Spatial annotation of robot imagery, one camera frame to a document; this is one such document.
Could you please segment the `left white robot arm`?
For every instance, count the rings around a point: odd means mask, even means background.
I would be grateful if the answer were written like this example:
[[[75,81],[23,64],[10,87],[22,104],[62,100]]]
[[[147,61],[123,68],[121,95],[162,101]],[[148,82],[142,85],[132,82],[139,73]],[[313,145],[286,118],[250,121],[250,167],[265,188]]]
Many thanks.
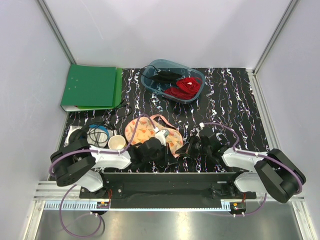
[[[135,171],[152,162],[161,166],[177,163],[169,144],[156,137],[120,150],[95,147],[83,138],[56,151],[50,160],[49,174],[55,178],[57,186],[79,185],[97,198],[103,198],[108,193],[108,186],[93,169],[129,168]]]

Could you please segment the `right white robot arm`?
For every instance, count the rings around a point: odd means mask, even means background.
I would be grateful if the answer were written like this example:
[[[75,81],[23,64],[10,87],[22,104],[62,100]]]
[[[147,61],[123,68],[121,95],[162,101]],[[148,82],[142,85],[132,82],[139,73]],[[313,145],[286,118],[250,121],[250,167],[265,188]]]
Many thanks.
[[[262,193],[285,204],[306,183],[304,174],[280,149],[268,152],[233,149],[221,143],[208,128],[192,135],[176,153],[189,158],[207,157],[234,171],[226,194],[235,199],[244,193]]]

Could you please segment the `black bra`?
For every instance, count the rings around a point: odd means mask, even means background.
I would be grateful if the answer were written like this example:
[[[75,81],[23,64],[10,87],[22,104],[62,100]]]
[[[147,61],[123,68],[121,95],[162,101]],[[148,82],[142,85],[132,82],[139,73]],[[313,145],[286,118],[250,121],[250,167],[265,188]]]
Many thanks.
[[[146,68],[146,67],[153,67],[156,71],[156,75],[153,75],[153,76],[147,76],[143,73],[140,73],[141,76],[149,79],[149,80],[152,80],[152,81],[155,81],[155,82],[158,82],[158,83],[173,83],[179,79],[181,79],[183,76],[179,73],[175,73],[175,72],[171,72],[171,71],[165,71],[165,70],[159,70],[158,68],[156,68],[155,66],[153,65],[147,65],[143,68]]]

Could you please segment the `yellow mug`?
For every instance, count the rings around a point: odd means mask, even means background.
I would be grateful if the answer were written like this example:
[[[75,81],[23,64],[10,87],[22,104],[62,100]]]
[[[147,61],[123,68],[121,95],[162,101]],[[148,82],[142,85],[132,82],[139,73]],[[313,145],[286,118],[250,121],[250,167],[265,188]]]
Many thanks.
[[[113,135],[108,143],[108,148],[111,150],[121,150],[127,146],[126,139],[121,135]]]

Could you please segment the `pink floral mesh laundry bag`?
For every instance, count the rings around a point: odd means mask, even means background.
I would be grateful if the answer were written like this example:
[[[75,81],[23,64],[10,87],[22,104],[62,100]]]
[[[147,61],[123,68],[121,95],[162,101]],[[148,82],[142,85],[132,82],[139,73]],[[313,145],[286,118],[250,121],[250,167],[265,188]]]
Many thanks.
[[[137,125],[137,130],[134,134],[132,145],[138,143],[144,143],[149,140],[151,137],[156,136],[156,130],[168,130],[169,134],[166,137],[166,142],[169,144],[171,153],[175,158],[179,156],[177,153],[184,145],[184,140],[178,129],[173,126],[169,121],[160,114],[155,114],[148,117],[141,117],[139,120],[131,120],[124,129],[124,136],[129,142],[133,136],[135,126]]]

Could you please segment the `red bra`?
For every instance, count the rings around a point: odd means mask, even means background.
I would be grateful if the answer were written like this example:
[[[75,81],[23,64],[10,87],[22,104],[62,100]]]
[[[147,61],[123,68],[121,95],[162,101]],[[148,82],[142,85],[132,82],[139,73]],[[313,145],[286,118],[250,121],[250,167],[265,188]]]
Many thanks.
[[[181,100],[191,100],[199,92],[203,81],[199,77],[186,77],[178,80],[176,86],[164,91],[165,94]]]

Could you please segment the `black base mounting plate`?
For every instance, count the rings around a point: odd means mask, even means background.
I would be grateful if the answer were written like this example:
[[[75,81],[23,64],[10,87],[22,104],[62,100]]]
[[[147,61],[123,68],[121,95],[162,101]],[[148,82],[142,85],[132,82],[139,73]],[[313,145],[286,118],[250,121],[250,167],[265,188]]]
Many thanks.
[[[104,188],[89,192],[81,187],[81,199],[111,197],[112,210],[212,210],[222,200],[253,200],[254,192],[234,186],[237,173],[104,173]]]

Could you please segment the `blue translucent plastic bin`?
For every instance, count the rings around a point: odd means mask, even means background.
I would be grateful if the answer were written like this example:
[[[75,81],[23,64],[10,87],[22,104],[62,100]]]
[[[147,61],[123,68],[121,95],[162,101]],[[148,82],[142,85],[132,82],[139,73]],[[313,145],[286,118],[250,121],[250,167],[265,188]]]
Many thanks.
[[[142,85],[151,93],[181,104],[190,104],[205,86],[205,76],[193,68],[157,59],[140,71]]]

